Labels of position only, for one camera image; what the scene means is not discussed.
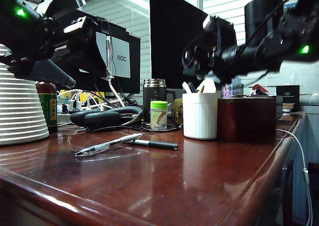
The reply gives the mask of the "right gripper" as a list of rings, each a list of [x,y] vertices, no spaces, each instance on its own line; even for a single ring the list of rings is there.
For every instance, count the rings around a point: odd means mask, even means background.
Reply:
[[[216,16],[207,16],[202,26],[203,30],[183,50],[183,73],[220,84],[214,64],[223,50],[237,45],[235,29],[232,23]]]

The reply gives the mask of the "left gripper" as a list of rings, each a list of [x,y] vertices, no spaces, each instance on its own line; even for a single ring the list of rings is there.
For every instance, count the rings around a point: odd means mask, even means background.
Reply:
[[[88,16],[78,18],[62,29],[51,60],[36,61],[28,76],[73,88],[76,81],[55,63],[76,63],[82,71],[102,79],[109,79],[107,36],[98,32],[98,24]]]

